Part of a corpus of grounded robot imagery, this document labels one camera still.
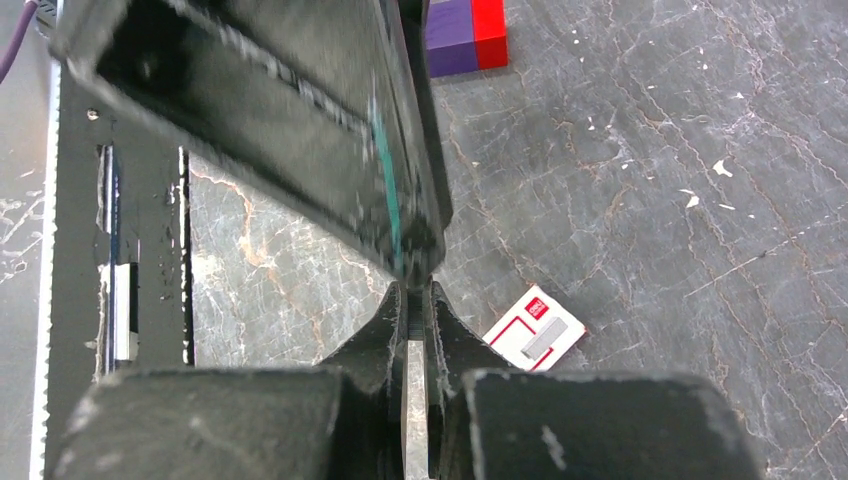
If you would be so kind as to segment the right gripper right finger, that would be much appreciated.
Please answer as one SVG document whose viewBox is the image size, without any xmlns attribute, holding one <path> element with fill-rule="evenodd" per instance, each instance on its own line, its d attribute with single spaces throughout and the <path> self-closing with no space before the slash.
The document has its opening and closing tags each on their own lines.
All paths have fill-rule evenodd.
<svg viewBox="0 0 848 480">
<path fill-rule="evenodd" d="M 423 292 L 428 473 L 433 479 L 758 479 L 726 398 L 677 372 L 512 368 Z"/>
</svg>

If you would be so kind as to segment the staple strip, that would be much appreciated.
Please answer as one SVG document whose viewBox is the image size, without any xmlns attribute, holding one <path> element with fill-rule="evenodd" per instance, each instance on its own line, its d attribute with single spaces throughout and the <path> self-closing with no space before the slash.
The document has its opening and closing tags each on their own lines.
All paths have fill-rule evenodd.
<svg viewBox="0 0 848 480">
<path fill-rule="evenodd" d="M 424 288 L 409 288 L 406 291 L 407 301 L 407 336 L 410 341 L 424 339 Z"/>
</svg>

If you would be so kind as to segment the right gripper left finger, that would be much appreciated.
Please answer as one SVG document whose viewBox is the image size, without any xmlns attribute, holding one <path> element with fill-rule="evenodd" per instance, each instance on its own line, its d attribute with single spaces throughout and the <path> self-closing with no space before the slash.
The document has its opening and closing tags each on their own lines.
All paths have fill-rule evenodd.
<svg viewBox="0 0 848 480">
<path fill-rule="evenodd" d="M 307 368 L 123 370 L 72 413 L 53 479 L 400 479 L 406 292 Z"/>
</svg>

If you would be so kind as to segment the red white staple box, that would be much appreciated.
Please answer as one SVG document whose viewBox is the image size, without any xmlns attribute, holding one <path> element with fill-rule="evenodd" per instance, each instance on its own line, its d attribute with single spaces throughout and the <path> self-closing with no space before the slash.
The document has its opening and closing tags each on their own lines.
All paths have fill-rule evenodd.
<svg viewBox="0 0 848 480">
<path fill-rule="evenodd" d="M 538 285 L 531 286 L 483 336 L 500 356 L 529 372 L 550 370 L 587 333 Z"/>
</svg>

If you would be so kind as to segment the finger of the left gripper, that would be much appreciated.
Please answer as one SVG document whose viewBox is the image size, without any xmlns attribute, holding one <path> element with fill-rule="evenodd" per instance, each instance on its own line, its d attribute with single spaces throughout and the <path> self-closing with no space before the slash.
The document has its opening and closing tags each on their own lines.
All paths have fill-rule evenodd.
<svg viewBox="0 0 848 480">
<path fill-rule="evenodd" d="M 68 1 L 51 55 L 115 111 L 424 284 L 452 204 L 425 1 Z"/>
</svg>

